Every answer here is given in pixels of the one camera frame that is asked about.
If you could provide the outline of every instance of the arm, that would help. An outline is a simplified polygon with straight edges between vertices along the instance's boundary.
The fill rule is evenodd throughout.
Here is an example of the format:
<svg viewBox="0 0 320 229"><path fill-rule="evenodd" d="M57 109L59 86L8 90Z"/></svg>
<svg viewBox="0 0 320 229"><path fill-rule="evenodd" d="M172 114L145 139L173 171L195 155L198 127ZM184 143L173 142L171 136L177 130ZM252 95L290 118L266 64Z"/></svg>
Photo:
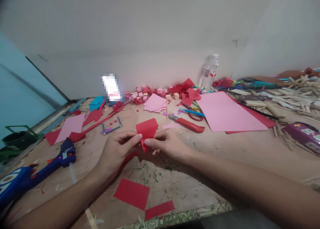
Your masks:
<svg viewBox="0 0 320 229"><path fill-rule="evenodd" d="M193 150L169 130L156 133L155 139L147 139L145 144L202 172L281 226L320 228L320 194L306 186L255 166Z"/></svg>
<svg viewBox="0 0 320 229"><path fill-rule="evenodd" d="M97 165L87 176L21 217L10 228L20 229L26 225L32 229L66 228L115 177L126 154L141 138L141 134L132 131L110 135Z"/></svg>

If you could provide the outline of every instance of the wooden work surface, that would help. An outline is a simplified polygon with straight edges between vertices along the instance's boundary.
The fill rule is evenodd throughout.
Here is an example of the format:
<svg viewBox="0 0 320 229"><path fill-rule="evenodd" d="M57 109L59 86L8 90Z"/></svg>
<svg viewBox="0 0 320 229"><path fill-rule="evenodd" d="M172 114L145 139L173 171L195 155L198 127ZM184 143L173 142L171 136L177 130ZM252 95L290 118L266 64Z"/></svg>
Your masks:
<svg viewBox="0 0 320 229"><path fill-rule="evenodd" d="M174 105L178 102L172 100L172 103L168 105L168 113L177 115L178 107ZM88 112L89 107L82 106L81 110ZM105 118L111 110L108 108L107 112L103 112L101 119ZM320 128L313 120L286 110L279 109L279 111L287 115L293 122L303 121ZM162 114L144 112L143 105L128 104L120 113L104 123L105 128L109 128L106 125L111 122L112 127L118 126L118 122L114 122L117 116L121 119L123 126L116 132L135 131L137 123L151 118L155 118L159 124L157 131L163 130L163 125L174 123ZM180 114L180 117L191 120L184 113ZM272 128L263 132L251 131L227 135L224 132L212 132L205 120L193 122L206 126L205 131L196 134L182 126L172 128L172 133L176 133L191 148L251 164L311 187L320 185L320 158L299 147L290 151L281 138L274 138ZM92 124L94 122L86 125L83 130ZM101 155L108 135L101 135L100 131L102 127L98 126L88 132L86 138L75 143L77 161L73 166L77 180L82 179L94 168ZM42 140L33 152L16 165L16 168L38 160L41 163L39 166L41 169L47 165L47 160L57 156L60 146L50 146L45 139ZM172 160L164 153L160 153L158 157L145 154L143 158L134 157L127 163L115 182L90 206L90 212L96 218L98 227L117 228L137 223L137 215L144 219L144 211L113 197L122 178L150 187L146 209L172 199L175 206L173 213L179 213L221 203L229 200L230 196L226 190L199 172ZM37 187L27 192L12 209L8 218L11 222L17 220L71 185L69 167L59 168ZM72 228L90 228L86 214L83 214Z"/></svg>

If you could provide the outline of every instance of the green bucket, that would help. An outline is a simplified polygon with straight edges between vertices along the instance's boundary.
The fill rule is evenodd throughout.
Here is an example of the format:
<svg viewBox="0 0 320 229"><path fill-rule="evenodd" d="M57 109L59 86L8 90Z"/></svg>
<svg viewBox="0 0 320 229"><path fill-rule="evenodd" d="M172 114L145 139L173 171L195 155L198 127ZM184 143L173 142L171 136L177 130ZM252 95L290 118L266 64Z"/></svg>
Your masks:
<svg viewBox="0 0 320 229"><path fill-rule="evenodd" d="M10 127L26 127L34 134L34 136L27 131L14 132L12 129L10 129ZM5 128L13 133L4 137L2 141L8 148L12 150L24 150L39 139L39 136L26 125L6 126Z"/></svg>

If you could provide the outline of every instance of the blue wall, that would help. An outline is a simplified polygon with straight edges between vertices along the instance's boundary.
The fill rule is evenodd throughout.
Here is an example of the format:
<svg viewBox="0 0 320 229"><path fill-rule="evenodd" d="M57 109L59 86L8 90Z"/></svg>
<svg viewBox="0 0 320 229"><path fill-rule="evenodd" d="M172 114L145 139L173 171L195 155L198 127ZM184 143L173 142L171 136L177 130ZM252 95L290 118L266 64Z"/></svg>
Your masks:
<svg viewBox="0 0 320 229"><path fill-rule="evenodd" d="M66 103L29 63L25 55L1 32L0 92L0 139L10 134L4 126L32 127Z"/></svg>

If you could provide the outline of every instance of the red utility knife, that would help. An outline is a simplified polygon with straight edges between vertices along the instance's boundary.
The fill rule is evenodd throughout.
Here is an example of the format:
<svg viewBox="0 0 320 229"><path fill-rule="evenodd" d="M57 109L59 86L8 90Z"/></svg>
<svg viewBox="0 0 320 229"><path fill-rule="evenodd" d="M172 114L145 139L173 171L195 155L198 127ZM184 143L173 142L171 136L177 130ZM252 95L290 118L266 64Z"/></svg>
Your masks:
<svg viewBox="0 0 320 229"><path fill-rule="evenodd" d="M205 129L205 127L203 126L198 126L192 122L189 122L188 120L186 119L183 119L181 117L177 117L177 116L174 116L172 114L169 114L169 118L176 121L177 123L185 126L186 128L190 129L191 131L194 131L196 133L202 133Z"/></svg>

